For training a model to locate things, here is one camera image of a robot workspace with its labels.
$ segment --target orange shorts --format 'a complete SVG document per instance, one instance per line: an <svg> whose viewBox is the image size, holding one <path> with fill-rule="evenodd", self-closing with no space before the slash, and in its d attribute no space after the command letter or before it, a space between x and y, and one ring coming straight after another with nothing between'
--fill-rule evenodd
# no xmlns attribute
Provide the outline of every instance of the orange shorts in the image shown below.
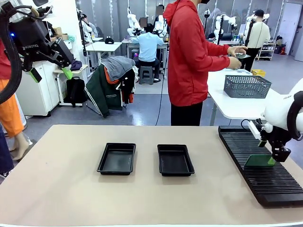
<svg viewBox="0 0 303 227"><path fill-rule="evenodd" d="M5 88L8 82L8 79L0 79L0 91ZM15 95L6 102L0 104L0 122L7 131L9 137L14 137L23 131L24 127Z"/></svg>

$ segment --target gray plastic stool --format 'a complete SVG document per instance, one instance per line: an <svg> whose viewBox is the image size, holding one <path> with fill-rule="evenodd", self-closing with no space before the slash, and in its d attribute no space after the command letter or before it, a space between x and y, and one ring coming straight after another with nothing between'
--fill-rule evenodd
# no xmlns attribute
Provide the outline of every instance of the gray plastic stool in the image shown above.
<svg viewBox="0 0 303 227"><path fill-rule="evenodd" d="M141 66L140 67L139 84L146 84L146 83L153 85L152 66Z"/></svg>

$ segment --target ribbed black mat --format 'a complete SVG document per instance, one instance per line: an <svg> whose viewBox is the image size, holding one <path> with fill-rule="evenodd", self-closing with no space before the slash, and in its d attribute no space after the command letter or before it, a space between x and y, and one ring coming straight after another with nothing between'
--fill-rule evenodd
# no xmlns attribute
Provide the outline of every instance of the ribbed black mat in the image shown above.
<svg viewBox="0 0 303 227"><path fill-rule="evenodd" d="M242 128L219 127L219 135L257 201L265 207L302 206L303 189L280 164L244 167L253 154L271 154L258 147L258 140Z"/></svg>

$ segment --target yellow container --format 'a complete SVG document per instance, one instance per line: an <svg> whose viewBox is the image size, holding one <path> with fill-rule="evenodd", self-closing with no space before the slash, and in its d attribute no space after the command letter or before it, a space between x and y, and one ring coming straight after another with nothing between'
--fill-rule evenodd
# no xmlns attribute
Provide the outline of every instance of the yellow container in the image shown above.
<svg viewBox="0 0 303 227"><path fill-rule="evenodd" d="M263 70L252 70L252 74L254 76L261 76L261 77L265 77L266 72Z"/></svg>

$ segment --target red shirt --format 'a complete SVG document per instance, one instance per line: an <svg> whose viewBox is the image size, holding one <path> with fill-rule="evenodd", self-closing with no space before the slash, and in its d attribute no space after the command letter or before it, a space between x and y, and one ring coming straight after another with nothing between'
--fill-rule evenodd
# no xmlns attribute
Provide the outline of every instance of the red shirt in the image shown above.
<svg viewBox="0 0 303 227"><path fill-rule="evenodd" d="M176 106L203 102L207 98L208 72L220 71L230 64L228 57L218 57L227 55L229 46L219 46L206 40L197 9L189 0L169 4L163 16L170 26L170 102Z"/></svg>
<svg viewBox="0 0 303 227"><path fill-rule="evenodd" d="M0 79L10 79L11 66L10 61L4 53L4 45L0 40Z"/></svg>

